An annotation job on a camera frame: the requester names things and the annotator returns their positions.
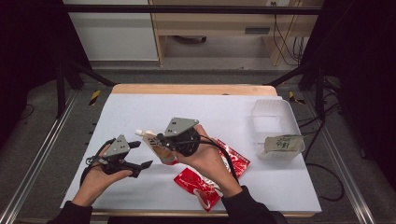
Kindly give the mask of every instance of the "plastic container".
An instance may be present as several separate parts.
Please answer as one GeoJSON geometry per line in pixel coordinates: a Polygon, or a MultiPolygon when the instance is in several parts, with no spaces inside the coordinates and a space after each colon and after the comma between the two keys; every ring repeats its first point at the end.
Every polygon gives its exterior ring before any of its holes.
{"type": "Polygon", "coordinates": [[[291,161],[305,150],[304,142],[296,151],[266,152],[264,143],[268,136],[301,134],[289,102],[285,100],[258,100],[251,111],[254,126],[256,155],[263,160],[291,161]]]}

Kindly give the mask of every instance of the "gray floor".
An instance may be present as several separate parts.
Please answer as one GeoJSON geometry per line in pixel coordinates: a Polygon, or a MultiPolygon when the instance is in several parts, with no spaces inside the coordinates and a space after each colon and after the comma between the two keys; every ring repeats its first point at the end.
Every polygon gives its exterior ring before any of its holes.
{"type": "MultiPolygon", "coordinates": [[[[293,67],[281,64],[274,68],[269,64],[267,54],[257,50],[263,48],[258,38],[213,37],[208,38],[207,43],[186,43],[171,39],[170,45],[173,47],[168,48],[165,60],[167,64],[162,68],[149,63],[143,66],[143,63],[137,63],[138,66],[135,66],[134,70],[131,70],[131,63],[124,63],[121,69],[117,70],[114,70],[114,67],[108,69],[108,63],[97,64],[95,68],[104,77],[122,83],[262,84],[282,76],[293,67]],[[224,50],[229,50],[230,47],[234,47],[234,50],[225,53],[224,50]]],[[[59,212],[64,191],[74,177],[86,143],[91,139],[90,133],[94,132],[94,123],[99,119],[101,108],[111,91],[109,87],[98,84],[89,77],[83,76],[83,79],[86,84],[83,90],[77,91],[78,95],[73,109],[18,213],[18,220],[23,218],[49,219],[59,212]],[[101,94],[96,104],[88,105],[92,93],[98,89],[101,90],[101,94]]],[[[278,94],[285,100],[289,100],[289,93],[292,91],[297,99],[309,102],[313,94],[311,91],[299,92],[295,85],[298,80],[299,78],[296,77],[279,86],[278,94]]],[[[327,102],[326,107],[329,107],[337,101],[335,97],[329,96],[327,102]]],[[[51,81],[32,90],[29,93],[28,104],[21,116],[21,121],[0,150],[1,210],[7,208],[55,121],[57,109],[55,82],[51,81]]],[[[290,105],[296,120],[309,119],[314,116],[309,104],[290,103],[290,105]]],[[[306,133],[307,145],[313,138],[311,132],[317,128],[318,124],[314,122],[301,129],[302,133],[306,133]]],[[[329,131],[331,139],[352,174],[375,222],[396,223],[395,191],[374,161],[361,158],[358,144],[344,117],[337,111],[333,111],[326,118],[325,128],[329,131]]],[[[336,171],[324,140],[325,135],[322,132],[309,153],[308,161],[336,171]]],[[[340,187],[334,177],[315,167],[309,167],[308,170],[314,187],[320,195],[337,197],[340,187]]],[[[289,222],[370,223],[358,219],[356,208],[351,203],[352,196],[346,194],[341,201],[335,203],[319,198],[322,213],[311,218],[289,218],[289,222]]],[[[92,220],[106,220],[106,217],[93,217],[92,220]]]]}

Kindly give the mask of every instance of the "hand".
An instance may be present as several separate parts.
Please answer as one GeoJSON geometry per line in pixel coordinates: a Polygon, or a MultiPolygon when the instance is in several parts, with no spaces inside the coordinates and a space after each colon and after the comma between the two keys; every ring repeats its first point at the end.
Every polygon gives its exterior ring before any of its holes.
{"type": "MultiPolygon", "coordinates": [[[[109,147],[110,145],[105,146],[99,156],[102,156],[109,147]]],[[[132,174],[132,171],[122,170],[107,175],[101,166],[99,162],[92,165],[72,203],[84,207],[91,206],[110,185],[132,174]]]]}
{"type": "MultiPolygon", "coordinates": [[[[208,138],[208,135],[202,125],[196,125],[195,130],[201,136],[208,138]]],[[[210,142],[209,139],[201,137],[201,141],[210,142]]],[[[211,179],[219,185],[224,197],[231,197],[242,191],[238,182],[233,178],[224,165],[224,161],[219,154],[219,149],[208,145],[200,144],[197,151],[189,157],[175,152],[178,161],[187,164],[197,170],[201,175],[211,179]]]]}

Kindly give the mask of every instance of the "black sleeve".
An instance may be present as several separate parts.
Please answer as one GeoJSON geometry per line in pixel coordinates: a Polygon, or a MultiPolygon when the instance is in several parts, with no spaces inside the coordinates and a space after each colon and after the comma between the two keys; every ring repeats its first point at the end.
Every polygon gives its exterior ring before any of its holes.
{"type": "Polygon", "coordinates": [[[67,201],[61,213],[47,224],[90,224],[92,207],[82,207],[67,201]]]}
{"type": "Polygon", "coordinates": [[[256,202],[246,186],[242,186],[239,194],[221,200],[227,210],[229,224],[276,224],[271,211],[264,204],[256,202]]]}

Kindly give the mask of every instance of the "red snack bag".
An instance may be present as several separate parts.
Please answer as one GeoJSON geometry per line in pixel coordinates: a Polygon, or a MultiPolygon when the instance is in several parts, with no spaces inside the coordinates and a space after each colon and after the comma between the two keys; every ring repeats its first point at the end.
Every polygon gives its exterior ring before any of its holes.
{"type": "MultiPolygon", "coordinates": [[[[231,161],[233,162],[233,168],[235,169],[236,176],[241,176],[241,174],[247,169],[250,161],[241,154],[237,153],[231,147],[228,147],[219,139],[216,139],[216,143],[228,152],[231,161]]],[[[223,158],[227,169],[231,172],[230,166],[228,165],[224,155],[221,153],[221,151],[219,153],[223,158]]],[[[206,210],[206,212],[209,212],[222,196],[221,192],[219,191],[219,186],[215,182],[200,175],[192,168],[184,169],[178,176],[175,177],[174,180],[184,190],[197,196],[201,206],[206,210]]]]}

